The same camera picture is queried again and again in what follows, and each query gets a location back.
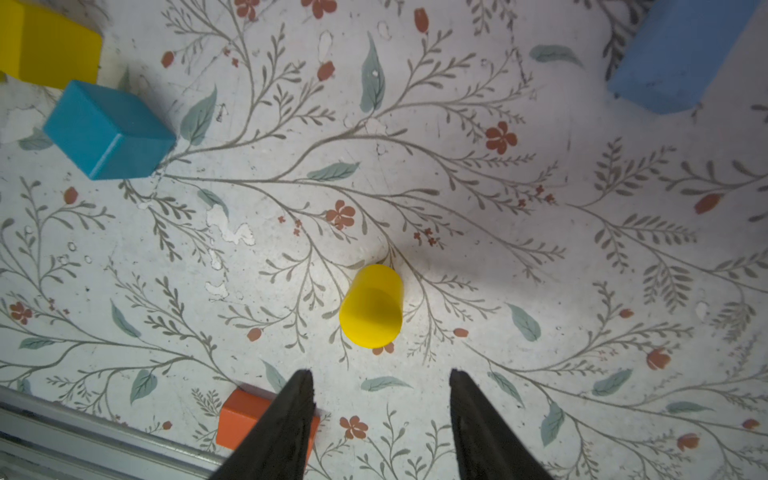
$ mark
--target yellow cube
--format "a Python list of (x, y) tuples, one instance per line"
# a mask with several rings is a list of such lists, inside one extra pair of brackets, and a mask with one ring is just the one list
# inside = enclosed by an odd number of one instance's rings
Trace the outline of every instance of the yellow cube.
[(101, 36), (47, 8), (0, 0), (0, 45), (0, 72), (19, 80), (62, 89), (96, 83)]

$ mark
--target teal cube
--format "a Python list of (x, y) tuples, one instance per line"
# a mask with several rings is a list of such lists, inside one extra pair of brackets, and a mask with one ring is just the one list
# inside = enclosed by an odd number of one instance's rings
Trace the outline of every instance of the teal cube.
[(92, 180), (149, 177), (176, 143), (136, 95), (72, 81), (43, 127)]

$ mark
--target yellow block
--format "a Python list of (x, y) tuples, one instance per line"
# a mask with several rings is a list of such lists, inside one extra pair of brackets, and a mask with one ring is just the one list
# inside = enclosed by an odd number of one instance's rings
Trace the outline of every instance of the yellow block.
[(339, 309), (347, 338), (367, 349), (389, 345), (402, 328), (402, 280), (384, 265), (360, 270)]
[(0, 71), (22, 81), (65, 88), (96, 83), (101, 36), (56, 12), (0, 0)]

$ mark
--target red flower print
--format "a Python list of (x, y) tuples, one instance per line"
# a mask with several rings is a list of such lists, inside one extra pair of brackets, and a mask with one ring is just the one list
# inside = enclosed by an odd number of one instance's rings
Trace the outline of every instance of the red flower print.
[(241, 18), (248, 17), (249, 20), (256, 20), (256, 9), (261, 0), (235, 0), (237, 6), (237, 16)]
[(353, 217), (355, 216), (355, 209), (354, 207), (344, 206), (344, 200), (337, 200), (336, 201), (336, 209), (335, 210), (328, 210), (326, 212), (326, 220), (329, 222), (333, 222), (333, 225), (339, 229), (343, 230), (344, 227), (351, 227), (355, 224), (355, 219)]
[(385, 350), (386, 350), (387, 353), (394, 353), (395, 352), (395, 344), (394, 343), (389, 343), (388, 345), (386, 345), (386, 346), (384, 346), (382, 348), (373, 349), (373, 355), (379, 356)]
[(694, 210), (697, 214), (705, 214), (706, 212), (712, 210), (717, 206), (717, 204), (720, 202), (720, 199), (723, 198), (720, 194), (709, 194), (705, 195), (701, 198), (701, 200), (698, 201), (698, 203), (694, 206)]
[(172, 51), (166, 51), (163, 53), (163, 58), (160, 60), (160, 63), (163, 64), (165, 68), (170, 67), (170, 64), (174, 63), (174, 53)]
[(17, 302), (11, 305), (11, 318), (18, 320), (22, 325), (27, 324), (27, 320), (32, 318), (32, 311), (24, 306), (24, 303)]
[(424, 8), (417, 8), (413, 11), (413, 21), (416, 23), (416, 30), (426, 33), (429, 30), (429, 17)]
[(760, 426), (760, 422), (758, 422), (755, 419), (749, 419), (749, 420), (746, 420), (744, 423), (742, 423), (741, 426), (747, 430), (754, 430)]
[(312, 4), (312, 13), (315, 18), (322, 18), (323, 13), (334, 13), (336, 11), (336, 0), (301, 0), (301, 6), (309, 7)]
[(67, 191), (64, 192), (64, 203), (72, 205), (76, 201), (78, 201), (78, 191), (75, 190), (74, 187), (69, 187)]
[(251, 342), (257, 341), (258, 339), (261, 338), (261, 333), (262, 333), (261, 329), (251, 329), (248, 332), (248, 340), (250, 340)]
[(686, 433), (677, 439), (677, 447), (681, 452), (685, 452), (685, 449), (695, 449), (699, 446), (699, 436), (695, 433)]
[(349, 419), (348, 422), (344, 417), (342, 417), (339, 420), (339, 425), (346, 429), (344, 436), (350, 440), (354, 439), (355, 437), (362, 440), (366, 437), (368, 425), (360, 422), (360, 418), (357, 415)]
[(672, 360), (672, 357), (664, 353), (664, 349), (655, 349), (645, 358), (645, 362), (651, 370), (663, 370), (670, 360)]
[(496, 150), (499, 155), (503, 155), (507, 151), (507, 144), (514, 147), (518, 144), (518, 136), (513, 133), (507, 133), (507, 122), (498, 122), (498, 128), (490, 127), (485, 136), (489, 139), (485, 146), (489, 150)]
[(320, 81), (326, 81), (331, 78), (331, 75), (333, 75), (334, 71), (336, 71), (336, 67), (333, 66), (333, 62), (327, 61), (326, 63), (320, 65), (320, 68), (317, 69), (317, 79)]

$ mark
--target blue rectangular block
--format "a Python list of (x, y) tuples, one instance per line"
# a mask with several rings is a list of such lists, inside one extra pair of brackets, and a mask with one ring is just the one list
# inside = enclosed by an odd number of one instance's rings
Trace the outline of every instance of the blue rectangular block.
[(136, 95), (72, 81), (43, 131), (92, 180), (152, 175), (175, 135)]
[(608, 90), (658, 114), (693, 108), (760, 0), (658, 0)]

